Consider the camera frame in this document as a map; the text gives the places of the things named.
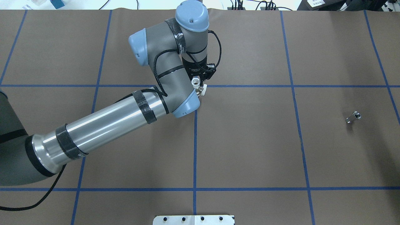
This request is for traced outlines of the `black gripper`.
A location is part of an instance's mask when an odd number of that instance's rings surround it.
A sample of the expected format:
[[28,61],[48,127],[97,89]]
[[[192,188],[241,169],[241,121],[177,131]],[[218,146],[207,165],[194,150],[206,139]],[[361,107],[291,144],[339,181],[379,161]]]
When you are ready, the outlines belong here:
[[183,64],[189,78],[199,77],[202,79],[202,82],[204,82],[206,80],[210,80],[212,78],[212,76],[214,75],[214,73],[216,72],[216,69],[204,71],[199,68],[199,67],[202,67],[204,69],[208,69],[206,57],[203,60],[198,62],[199,66],[197,66],[196,63],[187,61],[184,58],[182,58],[182,64]]

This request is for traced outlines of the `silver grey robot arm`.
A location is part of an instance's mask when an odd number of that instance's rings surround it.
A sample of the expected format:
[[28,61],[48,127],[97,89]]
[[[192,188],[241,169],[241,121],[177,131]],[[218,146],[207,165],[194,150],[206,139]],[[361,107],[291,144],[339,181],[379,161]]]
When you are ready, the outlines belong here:
[[181,2],[168,18],[128,38],[139,65],[155,84],[136,89],[76,121],[44,134],[29,134],[8,96],[1,91],[1,186],[28,185],[53,176],[65,166],[134,130],[171,114],[180,118],[200,107],[199,83],[217,63],[208,63],[209,13],[198,0]]

